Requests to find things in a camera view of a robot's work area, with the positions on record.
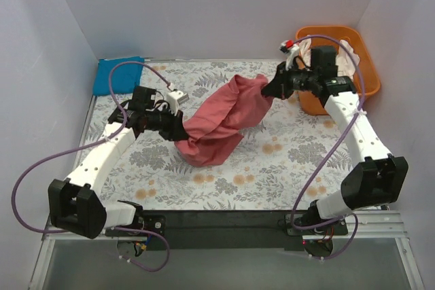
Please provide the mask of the red t shirt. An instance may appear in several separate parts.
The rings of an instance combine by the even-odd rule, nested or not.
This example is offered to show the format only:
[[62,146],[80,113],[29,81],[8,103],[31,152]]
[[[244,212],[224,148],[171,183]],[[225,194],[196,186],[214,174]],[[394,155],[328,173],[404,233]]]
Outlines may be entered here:
[[176,141],[181,157],[194,167],[223,164],[242,141],[242,129],[257,126],[273,104],[261,90],[268,83],[258,74],[255,78],[235,75],[207,98],[183,125],[188,139]]

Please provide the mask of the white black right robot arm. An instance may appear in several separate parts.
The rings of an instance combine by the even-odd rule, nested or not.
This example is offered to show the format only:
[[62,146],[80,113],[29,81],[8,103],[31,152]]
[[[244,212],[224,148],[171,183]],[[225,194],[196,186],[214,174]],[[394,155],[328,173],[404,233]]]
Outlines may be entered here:
[[298,66],[296,44],[287,41],[280,50],[286,60],[277,66],[262,95],[287,99],[295,91],[312,93],[338,126],[342,134],[338,141],[346,144],[353,163],[340,189],[316,200],[300,217],[291,216],[292,227],[323,234],[332,223],[355,210],[396,202],[408,162],[393,155],[374,131],[361,108],[362,98],[354,83],[349,77],[338,75],[334,47],[312,48],[311,63],[305,68]]

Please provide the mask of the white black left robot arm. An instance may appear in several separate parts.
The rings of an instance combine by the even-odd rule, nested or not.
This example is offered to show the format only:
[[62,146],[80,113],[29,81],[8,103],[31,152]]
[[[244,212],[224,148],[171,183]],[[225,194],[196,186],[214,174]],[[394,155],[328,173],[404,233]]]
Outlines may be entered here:
[[189,96],[174,90],[157,100],[156,94],[155,89],[135,87],[131,99],[118,104],[110,115],[97,146],[82,163],[64,180],[51,182],[48,200],[54,227],[89,239],[118,226],[131,236],[143,231],[145,220],[138,204],[104,204],[100,194],[117,161],[144,131],[156,131],[167,141],[188,139],[179,107]]

